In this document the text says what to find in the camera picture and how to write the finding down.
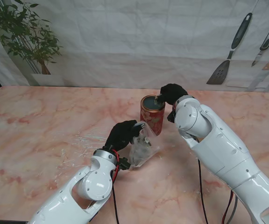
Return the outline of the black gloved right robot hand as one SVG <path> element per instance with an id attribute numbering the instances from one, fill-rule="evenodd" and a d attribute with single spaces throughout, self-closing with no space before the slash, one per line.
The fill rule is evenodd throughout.
<path id="1" fill-rule="evenodd" d="M 188 95 L 188 93 L 182 86 L 178 84 L 167 84 L 160 89 L 160 95 L 157 97 L 157 101 L 174 105 L 179 98 L 185 95 Z"/>

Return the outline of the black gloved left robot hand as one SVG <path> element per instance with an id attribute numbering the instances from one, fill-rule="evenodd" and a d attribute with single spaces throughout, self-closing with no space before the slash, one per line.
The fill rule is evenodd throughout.
<path id="1" fill-rule="evenodd" d="M 127 120 L 117 123 L 111 130 L 103 148 L 120 151 L 138 137 L 142 130 L 142 124 L 136 120 Z"/>

